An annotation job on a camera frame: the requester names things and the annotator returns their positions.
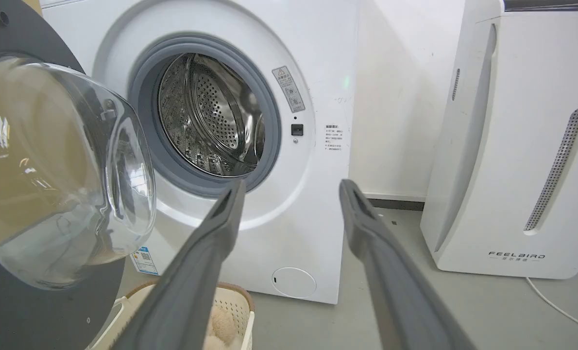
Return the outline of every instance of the front-loading washing machine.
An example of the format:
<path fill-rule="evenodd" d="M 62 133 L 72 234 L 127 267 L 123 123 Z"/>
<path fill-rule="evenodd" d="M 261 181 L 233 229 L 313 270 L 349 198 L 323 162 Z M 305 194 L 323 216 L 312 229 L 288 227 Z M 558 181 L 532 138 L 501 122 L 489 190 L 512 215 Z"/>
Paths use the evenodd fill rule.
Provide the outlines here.
<path fill-rule="evenodd" d="M 336 303 L 353 118 L 357 0 L 43 0 L 95 80 L 140 116 L 161 275 L 236 177 L 247 194 L 221 281 Z"/>

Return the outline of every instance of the laundry basket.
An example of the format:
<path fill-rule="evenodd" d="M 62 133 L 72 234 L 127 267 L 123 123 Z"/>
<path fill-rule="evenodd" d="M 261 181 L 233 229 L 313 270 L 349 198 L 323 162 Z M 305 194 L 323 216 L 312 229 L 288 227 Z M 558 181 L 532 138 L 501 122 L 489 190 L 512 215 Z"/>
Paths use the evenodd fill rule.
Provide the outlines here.
<path fill-rule="evenodd" d="M 118 314 L 105 328 L 105 331 L 97 341 L 89 346 L 88 350 L 109 350 L 110 346 L 125 328 L 136 310 L 147 297 L 155 282 L 149 282 L 132 290 L 124 297 L 114 301 L 113 308 L 120 306 Z M 252 326 L 254 324 L 254 303 L 250 294 L 239 286 L 228 283 L 218 283 L 214 304 L 227 310 L 233 315 L 233 320 L 238 327 L 238 335 L 243 337 L 240 350 L 252 350 Z"/>

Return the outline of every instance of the stuffed animal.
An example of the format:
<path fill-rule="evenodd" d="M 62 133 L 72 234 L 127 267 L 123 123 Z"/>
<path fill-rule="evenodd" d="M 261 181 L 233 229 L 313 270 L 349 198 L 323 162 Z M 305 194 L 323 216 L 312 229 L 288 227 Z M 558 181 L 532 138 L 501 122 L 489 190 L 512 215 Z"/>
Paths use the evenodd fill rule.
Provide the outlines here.
<path fill-rule="evenodd" d="M 237 334 L 238 328 L 231 313 L 214 305 L 209 315 L 203 350 L 227 350 L 233 345 Z"/>

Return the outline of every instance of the transparent glass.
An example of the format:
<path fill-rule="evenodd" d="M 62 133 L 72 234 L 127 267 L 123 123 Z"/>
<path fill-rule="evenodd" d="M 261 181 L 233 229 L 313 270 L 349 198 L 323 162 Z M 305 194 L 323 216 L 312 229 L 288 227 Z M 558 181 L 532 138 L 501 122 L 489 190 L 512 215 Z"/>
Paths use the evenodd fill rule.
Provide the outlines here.
<path fill-rule="evenodd" d="M 138 116 L 78 71 L 0 56 L 0 263 L 67 288 L 151 233 L 155 180 Z"/>

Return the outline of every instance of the white cable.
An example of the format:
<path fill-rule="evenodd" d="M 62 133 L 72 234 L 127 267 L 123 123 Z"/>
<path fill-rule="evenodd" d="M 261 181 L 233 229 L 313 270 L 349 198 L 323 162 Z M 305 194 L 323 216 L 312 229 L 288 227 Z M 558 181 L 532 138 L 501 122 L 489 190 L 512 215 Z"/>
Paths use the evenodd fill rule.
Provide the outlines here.
<path fill-rule="evenodd" d="M 537 295 L 540 296 L 540 298 L 542 298 L 543 301 L 546 301 L 547 304 L 549 304 L 550 306 L 552 306 L 553 308 L 555 308 L 556 311 L 560 312 L 563 314 L 563 316 L 567 317 L 568 319 L 571 319 L 572 321 L 578 323 L 578 320 L 575 319 L 574 317 L 570 316 L 570 314 L 568 314 L 567 312 L 561 310 L 560 308 L 558 308 L 555 304 L 553 304 L 550 300 L 548 300 L 546 297 L 544 297 L 544 294 L 542 294 L 540 292 L 540 290 L 537 289 L 537 287 L 535 286 L 535 284 L 533 284 L 533 282 L 531 282 L 531 279 L 529 279 L 529 277 L 525 277 L 525 279 L 527 279 L 527 282 L 531 285 L 531 288 L 533 288 L 533 290 L 535 290 L 535 292 L 537 293 Z"/>

